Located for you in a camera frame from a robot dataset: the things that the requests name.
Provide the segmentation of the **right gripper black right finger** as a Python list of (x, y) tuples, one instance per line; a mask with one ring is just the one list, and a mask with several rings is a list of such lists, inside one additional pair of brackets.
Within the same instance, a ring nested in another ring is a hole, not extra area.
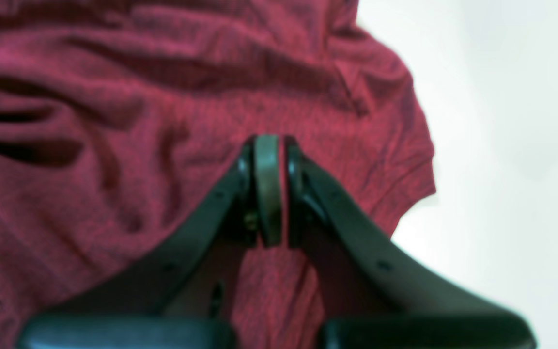
[(318, 349), (535, 349), (527, 322), (421, 265), (285, 139), (289, 245), (317, 272)]

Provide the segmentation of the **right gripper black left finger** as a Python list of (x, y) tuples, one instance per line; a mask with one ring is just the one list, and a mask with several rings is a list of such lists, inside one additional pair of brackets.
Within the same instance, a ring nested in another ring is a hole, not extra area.
[(281, 243), (279, 138), (246, 139), (236, 161), (158, 247), (110, 280), (33, 316), (18, 349), (236, 349), (242, 260)]

